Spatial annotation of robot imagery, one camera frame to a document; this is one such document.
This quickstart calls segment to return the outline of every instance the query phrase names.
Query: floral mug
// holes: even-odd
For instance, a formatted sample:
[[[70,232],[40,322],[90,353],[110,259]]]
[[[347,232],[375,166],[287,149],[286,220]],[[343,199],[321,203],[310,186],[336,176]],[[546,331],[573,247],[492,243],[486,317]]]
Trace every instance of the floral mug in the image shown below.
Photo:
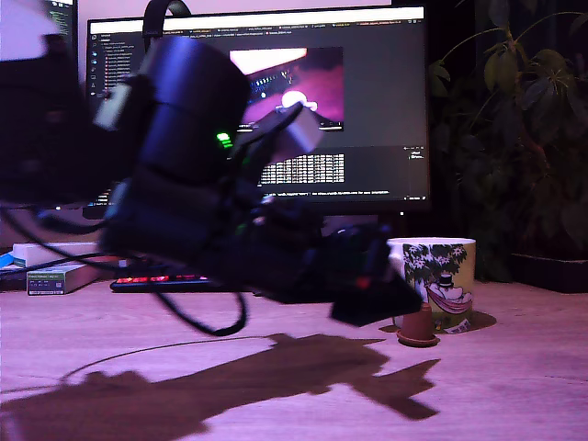
[[[388,240],[390,261],[428,302],[438,331],[460,334],[471,327],[476,241],[438,237]],[[402,317],[394,317],[402,328]]]

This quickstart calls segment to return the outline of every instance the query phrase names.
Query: robotic arm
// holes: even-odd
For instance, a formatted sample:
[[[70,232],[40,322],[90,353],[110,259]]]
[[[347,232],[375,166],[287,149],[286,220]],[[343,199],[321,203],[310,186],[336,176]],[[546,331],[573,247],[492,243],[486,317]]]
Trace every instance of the robotic arm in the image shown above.
[[[322,216],[302,200],[258,188],[266,165],[321,140],[302,104],[237,137],[247,78],[219,51],[168,36],[91,121],[60,39],[46,44],[38,59],[0,63],[8,158],[0,200],[83,202],[122,181],[100,239],[105,252],[188,266],[278,301],[329,301],[334,319],[354,325],[420,310],[420,296],[390,266],[390,232],[361,226],[325,237]]]

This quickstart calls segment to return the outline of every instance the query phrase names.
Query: small package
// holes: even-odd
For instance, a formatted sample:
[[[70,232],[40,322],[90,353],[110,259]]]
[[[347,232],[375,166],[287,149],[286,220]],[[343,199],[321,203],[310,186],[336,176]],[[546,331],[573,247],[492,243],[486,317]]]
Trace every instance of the small package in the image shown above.
[[[59,265],[27,272],[29,296],[61,296],[97,281],[100,270],[93,266]]]

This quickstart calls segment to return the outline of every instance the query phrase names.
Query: video thumbnail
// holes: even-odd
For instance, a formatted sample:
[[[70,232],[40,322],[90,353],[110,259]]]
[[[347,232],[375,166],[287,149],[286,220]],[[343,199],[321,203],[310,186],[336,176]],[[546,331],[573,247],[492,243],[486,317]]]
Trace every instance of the video thumbnail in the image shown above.
[[[314,112],[322,130],[344,129],[343,48],[231,51],[231,60],[251,83],[242,130],[299,101]]]

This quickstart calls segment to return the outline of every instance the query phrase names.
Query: mug illustration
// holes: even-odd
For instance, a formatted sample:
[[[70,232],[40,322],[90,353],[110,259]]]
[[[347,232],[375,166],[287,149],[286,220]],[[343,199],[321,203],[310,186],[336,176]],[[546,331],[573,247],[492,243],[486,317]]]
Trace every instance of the mug illustration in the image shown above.
[[[434,311],[436,329],[458,334],[469,329],[472,295],[454,276],[468,258],[463,244],[405,244],[404,275]]]

